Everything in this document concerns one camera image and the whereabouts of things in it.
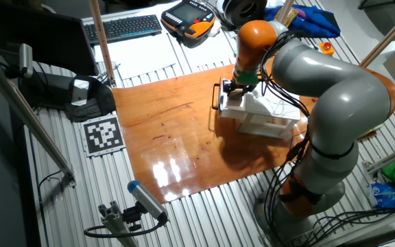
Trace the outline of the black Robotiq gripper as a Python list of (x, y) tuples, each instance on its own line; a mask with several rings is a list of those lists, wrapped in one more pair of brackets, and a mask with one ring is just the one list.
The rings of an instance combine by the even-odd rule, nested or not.
[(256, 84), (237, 84), (234, 80), (223, 80), (222, 83), (222, 89), (226, 97), (229, 97), (230, 93), (236, 89), (241, 89), (244, 96), (247, 93), (253, 92), (255, 88)]

